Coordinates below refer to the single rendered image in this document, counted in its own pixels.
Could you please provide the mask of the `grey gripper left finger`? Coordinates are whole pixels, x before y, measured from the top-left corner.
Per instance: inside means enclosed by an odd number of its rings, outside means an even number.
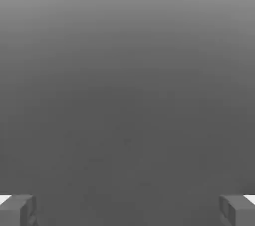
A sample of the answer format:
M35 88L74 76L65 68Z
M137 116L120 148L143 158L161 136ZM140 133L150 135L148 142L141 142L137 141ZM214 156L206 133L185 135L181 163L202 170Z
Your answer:
M36 197L0 194L0 226L38 226Z

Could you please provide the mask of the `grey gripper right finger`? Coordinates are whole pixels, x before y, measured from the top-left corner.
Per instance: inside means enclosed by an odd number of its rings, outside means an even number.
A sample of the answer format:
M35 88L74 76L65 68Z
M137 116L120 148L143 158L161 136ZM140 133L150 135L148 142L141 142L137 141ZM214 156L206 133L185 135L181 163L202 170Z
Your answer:
M255 226L255 195L220 195L223 226Z

